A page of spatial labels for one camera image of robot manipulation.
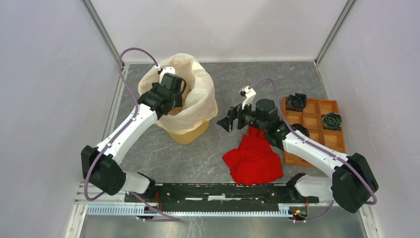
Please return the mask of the translucent white trash bag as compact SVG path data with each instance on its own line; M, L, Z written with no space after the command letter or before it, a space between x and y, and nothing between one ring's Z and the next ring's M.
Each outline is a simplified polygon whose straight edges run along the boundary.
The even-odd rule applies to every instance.
M177 114L162 116L156 125L173 134L189 133L218 113L213 79L190 54L177 53L158 62L161 68L173 67L187 85L182 95L183 107Z

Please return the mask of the yellow plastic trash bin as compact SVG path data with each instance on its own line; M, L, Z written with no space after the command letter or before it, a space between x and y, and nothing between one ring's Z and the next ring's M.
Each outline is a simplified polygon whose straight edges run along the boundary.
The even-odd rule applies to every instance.
M190 132L187 132L185 134L174 134L171 132L167 132L167 133L175 142L177 142L178 144L185 145L185 144L191 143L192 141L200 137L208 129L209 125L210 125L210 122L205 121L196 129Z

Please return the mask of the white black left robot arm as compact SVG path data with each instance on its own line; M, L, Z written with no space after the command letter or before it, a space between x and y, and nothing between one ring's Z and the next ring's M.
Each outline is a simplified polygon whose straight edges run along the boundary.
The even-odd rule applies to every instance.
M150 202L156 189L151 179L141 173L124 172L120 167L127 152L137 139L163 115L182 106L186 81L175 74L173 67L159 72L159 82L142 94L133 111L118 128L95 147L81 151L82 176L102 193L115 195L120 191L136 192L144 202Z

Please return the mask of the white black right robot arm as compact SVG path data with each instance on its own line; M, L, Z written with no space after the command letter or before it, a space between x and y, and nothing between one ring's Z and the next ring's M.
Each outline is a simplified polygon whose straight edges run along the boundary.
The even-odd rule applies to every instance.
M263 131L265 140L284 152L296 155L324 172L331 181L329 191L344 210L355 213L363 205L375 205L379 186L367 159L359 154L348 155L328 148L290 125L273 100L260 99L253 108L242 103L230 107L227 116L217 121L227 132L234 122Z

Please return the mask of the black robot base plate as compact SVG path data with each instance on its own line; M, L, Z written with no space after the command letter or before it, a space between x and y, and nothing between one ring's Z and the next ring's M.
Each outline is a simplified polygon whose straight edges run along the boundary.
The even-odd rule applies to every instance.
M315 204L316 196L301 195L294 187L296 179L287 183L244 185L236 183L156 183L146 192L128 193L125 202L157 202L162 212L271 212L279 204Z

